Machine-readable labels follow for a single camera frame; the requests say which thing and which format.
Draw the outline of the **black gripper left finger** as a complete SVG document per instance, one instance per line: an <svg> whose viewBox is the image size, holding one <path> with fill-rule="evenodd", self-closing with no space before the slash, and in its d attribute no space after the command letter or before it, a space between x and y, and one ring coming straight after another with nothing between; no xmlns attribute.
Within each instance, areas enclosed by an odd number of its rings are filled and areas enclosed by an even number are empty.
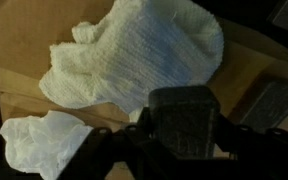
<svg viewBox="0 0 288 180"><path fill-rule="evenodd" d="M117 132L95 128L83 140L56 180L105 180L115 163L125 162L135 180L154 180L156 173L144 148L150 142L145 128L150 113L144 108L135 124Z"/></svg>

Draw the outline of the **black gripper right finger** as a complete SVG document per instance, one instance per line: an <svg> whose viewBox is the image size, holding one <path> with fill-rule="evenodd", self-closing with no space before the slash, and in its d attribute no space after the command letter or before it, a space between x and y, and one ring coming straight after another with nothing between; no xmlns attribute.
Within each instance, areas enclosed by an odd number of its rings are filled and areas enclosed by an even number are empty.
<svg viewBox="0 0 288 180"><path fill-rule="evenodd" d="M202 180L288 180L288 132L282 129L260 134L219 114L215 144L237 158L179 159L179 175Z"/></svg>

